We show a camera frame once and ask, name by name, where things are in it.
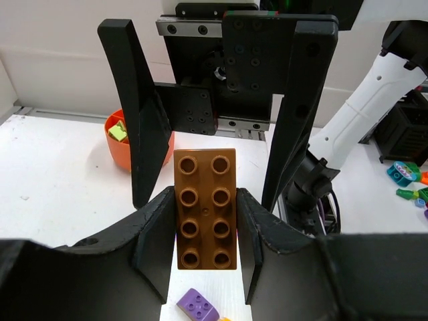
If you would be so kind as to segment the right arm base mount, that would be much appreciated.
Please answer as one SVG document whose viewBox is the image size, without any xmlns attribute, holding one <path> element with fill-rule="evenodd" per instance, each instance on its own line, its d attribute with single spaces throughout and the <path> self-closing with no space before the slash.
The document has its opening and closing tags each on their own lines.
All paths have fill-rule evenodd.
<svg viewBox="0 0 428 321">
<path fill-rule="evenodd" d="M 341 233 L 340 207 L 333 195 L 317 200 L 315 207 L 308 211 L 294 209 L 285 196 L 279 198 L 278 205 L 280 218 L 307 236 Z"/>
</svg>

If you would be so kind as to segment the light green lego brick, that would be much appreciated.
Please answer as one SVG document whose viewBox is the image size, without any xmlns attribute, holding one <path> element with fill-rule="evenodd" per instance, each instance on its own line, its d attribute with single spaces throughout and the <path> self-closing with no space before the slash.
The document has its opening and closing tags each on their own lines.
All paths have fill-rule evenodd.
<svg viewBox="0 0 428 321">
<path fill-rule="evenodd" d="M 108 129 L 108 135 L 118 142 L 123 142 L 128 138 L 126 126 L 119 120 L 115 125 Z"/>
</svg>

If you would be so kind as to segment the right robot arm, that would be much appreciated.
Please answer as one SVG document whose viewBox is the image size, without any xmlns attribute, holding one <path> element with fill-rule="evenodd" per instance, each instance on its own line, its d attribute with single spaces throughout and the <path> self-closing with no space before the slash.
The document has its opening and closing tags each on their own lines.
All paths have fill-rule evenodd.
<svg viewBox="0 0 428 321">
<path fill-rule="evenodd" d="M 310 136 L 338 33 L 382 20 L 389 26 L 368 74 Z M 261 203 L 272 210 L 289 183 L 319 197 L 352 147 L 427 78 L 424 1 L 192 1 L 156 27 L 174 84 L 153 81 L 131 20 L 105 19 L 97 30 L 128 130 L 136 208 L 150 199 L 172 132 L 213 135 L 226 118 L 257 128 L 275 94 L 282 101 Z"/>
</svg>

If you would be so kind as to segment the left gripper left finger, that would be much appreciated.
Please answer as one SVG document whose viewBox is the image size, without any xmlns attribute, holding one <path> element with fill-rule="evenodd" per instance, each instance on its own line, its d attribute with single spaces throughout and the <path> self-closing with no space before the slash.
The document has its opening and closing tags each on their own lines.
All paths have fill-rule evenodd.
<svg viewBox="0 0 428 321">
<path fill-rule="evenodd" d="M 1 241 L 2 320 L 158 320 L 175 243 L 175 192 L 73 246 Z"/>
</svg>

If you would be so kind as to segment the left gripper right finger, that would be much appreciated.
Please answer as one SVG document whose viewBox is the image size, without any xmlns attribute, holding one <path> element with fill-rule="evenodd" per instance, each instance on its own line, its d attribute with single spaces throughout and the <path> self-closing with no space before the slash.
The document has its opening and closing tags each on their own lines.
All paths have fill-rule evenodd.
<svg viewBox="0 0 428 321">
<path fill-rule="evenodd" d="M 238 189 L 245 302 L 254 320 L 426 320 L 427 236 L 308 237 Z"/>
</svg>

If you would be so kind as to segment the orange divided round container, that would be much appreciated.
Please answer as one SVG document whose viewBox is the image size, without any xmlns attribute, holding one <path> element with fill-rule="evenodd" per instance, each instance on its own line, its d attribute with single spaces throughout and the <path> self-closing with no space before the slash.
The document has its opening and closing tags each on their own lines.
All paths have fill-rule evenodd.
<svg viewBox="0 0 428 321">
<path fill-rule="evenodd" d="M 123 142 L 118 142 L 108 135 L 108 129 L 119 120 L 126 126 L 128 138 Z M 131 172 L 131 131 L 125 122 L 124 112 L 119 109 L 113 112 L 104 123 L 104 132 L 108 143 L 110 154 L 115 164 L 121 169 Z M 175 133 L 170 132 L 169 139 L 165 142 L 164 132 L 157 132 L 153 129 L 144 129 L 141 134 L 140 147 L 141 159 L 144 169 L 148 173 L 158 175 L 162 167 L 168 163 L 172 157 L 175 145 Z"/>
</svg>

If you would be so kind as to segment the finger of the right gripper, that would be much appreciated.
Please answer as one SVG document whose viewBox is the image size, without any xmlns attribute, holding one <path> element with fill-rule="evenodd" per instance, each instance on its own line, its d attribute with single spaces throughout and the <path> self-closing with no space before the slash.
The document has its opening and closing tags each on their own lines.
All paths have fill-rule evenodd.
<svg viewBox="0 0 428 321">
<path fill-rule="evenodd" d="M 261 199 L 268 211 L 274 209 L 278 195 L 305 157 L 335 48 L 335 21 L 300 20 L 296 23 L 286 92 L 272 138 Z"/>
<path fill-rule="evenodd" d="M 97 29 L 128 132 L 132 202 L 144 207 L 169 149 L 171 127 L 130 19 L 105 19 Z"/>
</svg>

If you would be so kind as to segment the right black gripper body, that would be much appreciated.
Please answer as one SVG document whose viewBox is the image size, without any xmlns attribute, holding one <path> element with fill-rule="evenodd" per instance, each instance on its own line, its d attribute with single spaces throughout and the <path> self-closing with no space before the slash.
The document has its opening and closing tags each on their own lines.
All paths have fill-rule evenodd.
<svg viewBox="0 0 428 321">
<path fill-rule="evenodd" d="M 269 122 L 282 98 L 298 21 L 336 22 L 333 15 L 261 11 L 256 5 L 179 3 L 156 21 L 174 84 L 158 93 L 177 132 L 213 135 L 218 118 Z"/>
</svg>

